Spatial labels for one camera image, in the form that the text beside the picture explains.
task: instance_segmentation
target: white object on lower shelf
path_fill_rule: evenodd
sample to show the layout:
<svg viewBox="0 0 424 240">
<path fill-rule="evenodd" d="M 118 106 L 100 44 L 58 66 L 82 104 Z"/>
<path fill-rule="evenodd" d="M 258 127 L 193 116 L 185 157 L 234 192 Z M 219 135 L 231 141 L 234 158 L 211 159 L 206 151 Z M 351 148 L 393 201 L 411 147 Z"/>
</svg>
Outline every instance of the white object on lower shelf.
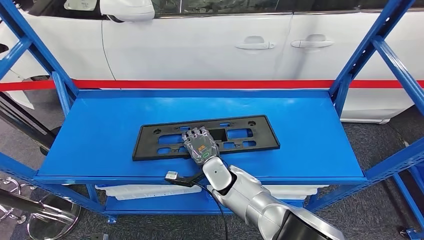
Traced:
<svg viewBox="0 0 424 240">
<path fill-rule="evenodd" d="M 143 199 L 162 197 L 179 194 L 191 194 L 202 191 L 199 186 L 177 186 L 177 185 L 155 185 L 155 184 L 133 184 L 133 185 L 99 185 L 96 189 L 105 190 L 106 195 L 115 197 L 117 200 Z"/>
<path fill-rule="evenodd" d="M 307 196 L 317 194 L 318 188 L 328 187 L 328 185 L 263 185 L 272 196 L 282 200 L 305 200 Z"/>
</svg>

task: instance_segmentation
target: white car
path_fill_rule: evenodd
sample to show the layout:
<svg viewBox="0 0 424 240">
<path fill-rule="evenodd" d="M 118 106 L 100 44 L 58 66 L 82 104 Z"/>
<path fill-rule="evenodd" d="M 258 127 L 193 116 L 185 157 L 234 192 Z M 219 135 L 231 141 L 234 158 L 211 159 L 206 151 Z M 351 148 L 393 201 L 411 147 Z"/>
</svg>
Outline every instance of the white car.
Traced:
<svg viewBox="0 0 424 240">
<path fill-rule="evenodd" d="M 318 89 L 337 77 L 387 2 L 34 1 L 16 2 L 72 79 L 175 80 L 175 86 L 178 80 L 273 80 L 280 87 Z M 421 7 L 424 0 L 417 0 L 387 42 L 424 86 Z M 0 49 L 16 42 L 0 23 Z M 26 52 L 1 82 L 46 74 Z M 23 92 L 10 94 L 32 107 Z M 342 120 L 386 123 L 412 105 L 383 60 L 373 56 L 351 85 Z"/>
</svg>

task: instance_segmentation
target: chrome chair base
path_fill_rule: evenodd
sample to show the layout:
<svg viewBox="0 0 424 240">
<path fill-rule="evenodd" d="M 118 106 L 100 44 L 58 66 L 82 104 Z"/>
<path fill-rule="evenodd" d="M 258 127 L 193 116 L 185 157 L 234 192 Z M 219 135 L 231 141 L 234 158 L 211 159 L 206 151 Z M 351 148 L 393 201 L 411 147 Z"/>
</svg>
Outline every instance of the chrome chair base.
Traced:
<svg viewBox="0 0 424 240">
<path fill-rule="evenodd" d="M 45 196 L 40 203 L 68 212 L 73 216 L 73 221 L 65 223 L 65 221 L 57 221 L 32 213 L 26 228 L 33 240 L 56 240 L 69 233 L 77 223 L 81 211 L 80 206 L 51 194 Z"/>
<path fill-rule="evenodd" d="M 22 187 L 24 187 L 24 184 L 19 185 L 19 183 L 15 179 L 11 177 L 2 178 L 0 179 L 0 183 L 3 183 L 4 185 L 8 185 L 12 183 L 15 186 L 15 188 L 10 190 L 9 192 L 16 193 L 18 195 L 22 194 Z M 21 216 L 16 216 L 15 214 L 12 213 L 14 210 L 15 210 L 14 208 L 8 209 L 7 207 L 0 205 L 0 222 L 5 220 L 7 217 L 9 217 L 10 219 L 16 220 L 17 224 L 23 224 L 27 220 L 27 216 L 23 214 Z"/>
</svg>

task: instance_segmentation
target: car side mirror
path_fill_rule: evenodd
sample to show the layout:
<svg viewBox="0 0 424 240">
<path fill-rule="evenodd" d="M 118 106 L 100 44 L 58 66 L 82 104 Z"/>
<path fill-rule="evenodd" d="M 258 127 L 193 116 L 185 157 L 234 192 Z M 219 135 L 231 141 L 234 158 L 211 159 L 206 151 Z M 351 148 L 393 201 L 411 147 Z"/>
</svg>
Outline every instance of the car side mirror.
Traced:
<svg viewBox="0 0 424 240">
<path fill-rule="evenodd" d="M 100 12 L 114 22 L 142 22 L 155 17 L 151 0 L 100 0 Z"/>
</svg>

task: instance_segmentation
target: cable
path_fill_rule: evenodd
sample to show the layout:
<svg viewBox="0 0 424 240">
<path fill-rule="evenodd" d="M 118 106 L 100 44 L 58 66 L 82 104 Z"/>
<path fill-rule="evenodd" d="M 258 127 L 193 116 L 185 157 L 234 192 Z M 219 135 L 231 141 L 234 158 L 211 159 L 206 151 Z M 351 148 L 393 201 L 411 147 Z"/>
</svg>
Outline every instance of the cable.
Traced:
<svg viewBox="0 0 424 240">
<path fill-rule="evenodd" d="M 213 200 L 215 200 L 216 205 L 218 205 L 219 210 L 221 211 L 221 215 L 222 215 L 222 219 L 224 220 L 224 227 L 225 227 L 225 240 L 228 240 L 228 226 L 227 226 L 227 220 L 225 219 L 225 215 L 224 215 L 224 211 L 223 208 L 221 207 L 220 202 L 218 202 L 218 200 L 215 199 L 214 195 L 212 195 L 212 192 L 209 191 L 206 187 L 195 183 L 197 186 L 201 187 L 202 189 L 204 189 L 208 194 L 210 194 L 210 196 L 213 198 Z"/>
</svg>

